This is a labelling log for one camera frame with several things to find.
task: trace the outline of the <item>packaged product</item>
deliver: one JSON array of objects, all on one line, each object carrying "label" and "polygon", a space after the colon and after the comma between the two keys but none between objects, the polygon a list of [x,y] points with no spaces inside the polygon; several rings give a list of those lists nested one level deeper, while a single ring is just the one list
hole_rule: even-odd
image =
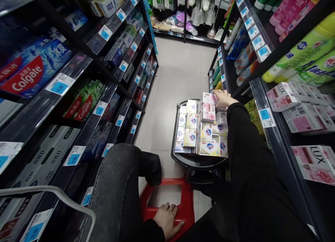
[{"label": "packaged product", "polygon": [[293,93],[288,83],[280,83],[267,93],[271,108],[275,112],[281,112],[288,108],[301,104],[299,97]]},{"label": "packaged product", "polygon": [[304,179],[335,186],[335,154],[331,147],[303,145],[291,148]]}]

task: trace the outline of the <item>toothpaste box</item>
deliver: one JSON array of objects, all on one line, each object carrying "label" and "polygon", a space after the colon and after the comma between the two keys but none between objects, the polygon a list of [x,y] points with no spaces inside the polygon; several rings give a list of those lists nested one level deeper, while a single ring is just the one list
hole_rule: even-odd
[{"label": "toothpaste box", "polygon": [[187,100],[187,108],[186,113],[194,113],[196,114],[196,100]]},{"label": "toothpaste box", "polygon": [[[65,18],[65,21],[69,26],[74,30],[77,31],[80,29],[88,20],[85,14],[80,10],[77,9],[75,12],[70,14],[68,17]],[[52,27],[49,32],[49,36],[53,39],[58,39],[61,42],[65,42],[66,38],[55,28]]]},{"label": "toothpaste box", "polygon": [[219,157],[220,156],[219,144],[213,142],[199,142],[198,155]]},{"label": "toothpaste box", "polygon": [[178,127],[177,131],[177,142],[184,142],[184,134],[185,134],[185,128],[184,127]]},{"label": "toothpaste box", "polygon": [[310,98],[309,96],[305,93],[305,91],[302,89],[299,83],[297,82],[289,82],[288,83],[291,90],[295,95],[297,95],[302,103],[309,103]]},{"label": "toothpaste box", "polygon": [[186,126],[186,114],[179,113],[178,126],[180,126],[180,127],[185,127]]},{"label": "toothpaste box", "polygon": [[286,82],[281,82],[267,93],[271,108],[275,112],[281,112],[288,108],[301,104],[299,97],[293,93]]},{"label": "toothpaste box", "polygon": [[184,147],[183,142],[176,142],[176,146],[174,147],[174,152],[176,152],[176,153],[192,153],[192,148]]},{"label": "toothpaste box", "polygon": [[197,118],[196,114],[187,113],[186,114],[186,128],[196,129],[196,118]]},{"label": "toothpaste box", "polygon": [[199,122],[198,139],[203,142],[212,142],[212,124]]},{"label": "toothpaste box", "polygon": [[335,154],[326,145],[291,147],[306,180],[335,186]]},{"label": "toothpaste box", "polygon": [[200,108],[200,121],[214,123],[215,121],[215,105],[202,103]]},{"label": "toothpaste box", "polygon": [[[32,98],[67,62],[71,54],[65,45],[54,39],[47,43],[46,47],[33,60],[31,60],[32,55],[30,54],[15,59],[15,62],[27,63],[26,65],[22,66],[13,62],[6,65],[5,70],[10,71],[7,79],[1,82],[0,88],[25,98]],[[31,61],[27,62],[24,56],[28,56]]]},{"label": "toothpaste box", "polygon": [[227,113],[226,112],[217,112],[216,113],[216,123],[218,125],[228,125]]},{"label": "toothpaste box", "polygon": [[185,129],[184,147],[195,147],[196,144],[196,129]]},{"label": "toothpaste box", "polygon": [[292,133],[325,129],[320,114],[309,103],[287,109],[283,116]]},{"label": "toothpaste box", "polygon": [[206,93],[206,92],[202,93],[202,97],[201,97],[200,101],[201,101],[201,104],[202,103],[208,103],[208,104],[214,104],[214,105],[217,104],[216,95]]}]

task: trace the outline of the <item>aisle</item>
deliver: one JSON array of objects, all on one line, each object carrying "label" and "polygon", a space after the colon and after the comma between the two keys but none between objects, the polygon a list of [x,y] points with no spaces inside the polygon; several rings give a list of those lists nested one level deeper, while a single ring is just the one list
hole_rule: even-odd
[{"label": "aisle", "polygon": [[[208,92],[207,72],[216,49],[156,37],[159,69],[149,96],[135,145],[143,151],[160,156],[163,177],[182,177],[185,168],[171,158],[176,105],[187,99],[199,98]],[[145,186],[140,178],[139,192]],[[150,201],[160,206],[167,201],[179,204],[181,193],[175,188],[160,189],[158,198]],[[211,207],[211,200],[194,191],[195,220]]]}]

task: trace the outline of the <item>pink bottle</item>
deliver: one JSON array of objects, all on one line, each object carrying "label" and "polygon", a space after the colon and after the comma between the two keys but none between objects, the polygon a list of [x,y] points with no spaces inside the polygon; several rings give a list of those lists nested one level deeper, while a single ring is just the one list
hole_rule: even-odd
[{"label": "pink bottle", "polygon": [[284,18],[285,14],[291,8],[295,1],[296,0],[283,0],[282,3],[280,3],[277,10],[270,18],[270,23],[272,26],[277,26],[277,24],[281,22],[281,20]]},{"label": "pink bottle", "polygon": [[282,42],[286,36],[302,21],[303,18],[318,4],[320,0],[310,0],[309,3],[300,11],[292,23],[285,29],[284,33],[279,37],[279,42]]},{"label": "pink bottle", "polygon": [[296,0],[291,9],[286,13],[284,18],[277,24],[275,31],[278,35],[284,33],[285,29],[297,17],[300,11],[306,6],[310,0]]}]

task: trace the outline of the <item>product label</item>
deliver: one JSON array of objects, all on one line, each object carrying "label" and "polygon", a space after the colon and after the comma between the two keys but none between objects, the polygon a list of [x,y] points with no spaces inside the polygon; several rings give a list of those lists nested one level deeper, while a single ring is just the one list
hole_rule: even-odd
[{"label": "product label", "polygon": [[75,166],[79,163],[81,156],[83,155],[86,146],[73,146],[70,154],[67,156],[63,166]]},{"label": "product label", "polygon": [[101,35],[101,37],[106,41],[112,37],[112,34],[112,31],[106,25],[103,25],[103,27],[99,30],[99,35]]},{"label": "product label", "polygon": [[82,206],[86,206],[86,205],[88,205],[88,204],[90,203],[91,196],[92,196],[92,192],[93,192],[93,186],[87,188],[86,193],[85,193],[85,196],[84,196],[84,199],[83,199],[83,201],[81,202],[81,205],[82,205]]},{"label": "product label", "polygon": [[56,75],[56,77],[46,86],[46,90],[56,93],[58,95],[63,96],[74,84],[76,80],[73,78],[63,74],[59,73]]},{"label": "product label", "polygon": [[38,241],[41,237],[46,224],[48,223],[50,216],[52,214],[53,208],[35,214],[25,230],[20,242],[32,242]]},{"label": "product label", "polygon": [[109,150],[110,150],[111,147],[113,147],[113,146],[114,146],[114,144],[111,144],[111,143],[106,144],[106,147],[105,147],[104,152],[102,153],[102,156],[101,156],[101,157],[105,157],[105,156],[107,156]]},{"label": "product label", "polygon": [[0,175],[21,150],[23,143],[0,142]]},{"label": "product label", "polygon": [[270,127],[276,126],[273,120],[273,115],[272,115],[272,111],[270,110],[270,108],[261,109],[258,111],[258,113],[261,117],[263,128],[270,128]]}]

